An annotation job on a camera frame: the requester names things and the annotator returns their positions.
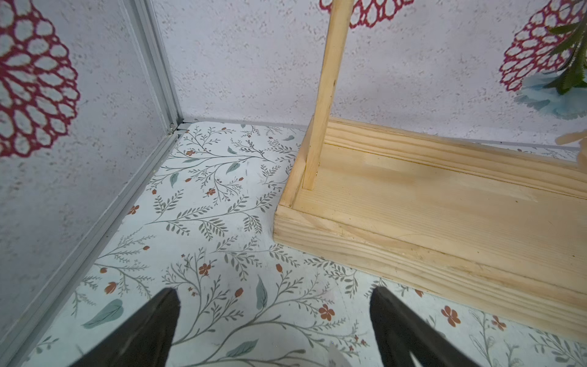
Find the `light blue artificial flower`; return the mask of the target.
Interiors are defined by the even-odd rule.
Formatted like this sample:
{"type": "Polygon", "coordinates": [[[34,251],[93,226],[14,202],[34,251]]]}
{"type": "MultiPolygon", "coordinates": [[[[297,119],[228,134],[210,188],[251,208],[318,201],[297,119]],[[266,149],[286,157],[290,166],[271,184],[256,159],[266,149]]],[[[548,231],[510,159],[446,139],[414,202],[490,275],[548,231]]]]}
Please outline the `light blue artificial flower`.
{"type": "Polygon", "coordinates": [[[563,39],[549,55],[559,57],[568,52],[565,61],[553,71],[535,73],[523,79],[515,98],[543,115],[558,119],[586,116],[586,18],[573,24],[549,29],[563,39]]]}

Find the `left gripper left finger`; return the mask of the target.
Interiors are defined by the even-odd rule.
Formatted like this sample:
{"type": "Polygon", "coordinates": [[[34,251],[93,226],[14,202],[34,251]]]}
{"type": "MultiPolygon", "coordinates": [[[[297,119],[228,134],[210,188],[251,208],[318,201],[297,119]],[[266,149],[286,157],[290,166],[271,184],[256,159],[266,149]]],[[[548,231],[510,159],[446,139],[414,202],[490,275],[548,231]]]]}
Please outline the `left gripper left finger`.
{"type": "Polygon", "coordinates": [[[179,316],[178,293],[166,287],[73,365],[164,366],[179,316]]]}

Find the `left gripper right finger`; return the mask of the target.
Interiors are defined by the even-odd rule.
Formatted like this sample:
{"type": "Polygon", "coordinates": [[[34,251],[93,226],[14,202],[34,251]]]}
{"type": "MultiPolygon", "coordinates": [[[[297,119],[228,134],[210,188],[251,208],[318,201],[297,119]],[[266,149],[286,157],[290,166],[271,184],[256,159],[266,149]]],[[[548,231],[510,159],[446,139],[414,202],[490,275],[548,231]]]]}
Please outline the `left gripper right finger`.
{"type": "Polygon", "coordinates": [[[371,293],[369,315],[384,366],[476,366],[386,287],[371,293]]]}

